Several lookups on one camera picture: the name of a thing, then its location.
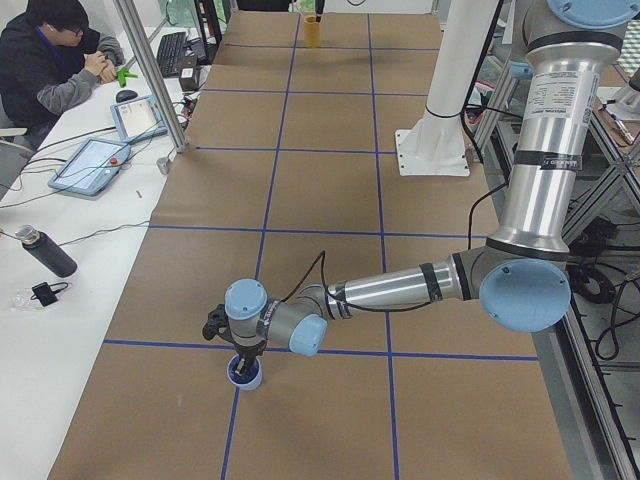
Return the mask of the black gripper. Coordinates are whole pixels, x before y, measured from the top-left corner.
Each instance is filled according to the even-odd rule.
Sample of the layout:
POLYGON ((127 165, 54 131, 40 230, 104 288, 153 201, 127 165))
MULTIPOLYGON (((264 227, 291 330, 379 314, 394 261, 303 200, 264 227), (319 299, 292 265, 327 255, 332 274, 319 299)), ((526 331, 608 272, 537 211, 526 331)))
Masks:
POLYGON ((319 23, 321 21, 324 12, 324 0, 314 1, 315 21, 319 23))
POLYGON ((248 345, 246 345, 234 340, 233 345, 236 353, 239 355, 235 366, 235 375, 237 377, 246 376, 247 378, 254 378, 256 376, 256 359, 247 361, 245 368, 245 358, 256 358, 261 356, 266 348, 266 341, 263 339, 252 340, 248 345))

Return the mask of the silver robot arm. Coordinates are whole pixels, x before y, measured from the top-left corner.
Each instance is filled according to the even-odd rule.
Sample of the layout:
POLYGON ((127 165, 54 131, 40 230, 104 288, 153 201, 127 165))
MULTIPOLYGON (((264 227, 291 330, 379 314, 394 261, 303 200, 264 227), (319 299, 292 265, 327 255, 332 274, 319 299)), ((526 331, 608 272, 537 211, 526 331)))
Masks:
POLYGON ((562 227, 603 70, 619 56, 635 1, 519 1, 512 52, 531 70, 518 147, 498 229, 482 247, 435 264, 334 285, 297 285, 284 299, 253 279, 234 282, 209 316, 233 344, 228 377, 251 390, 269 343, 316 354, 330 320, 478 300, 502 326, 537 332, 569 308, 562 227))

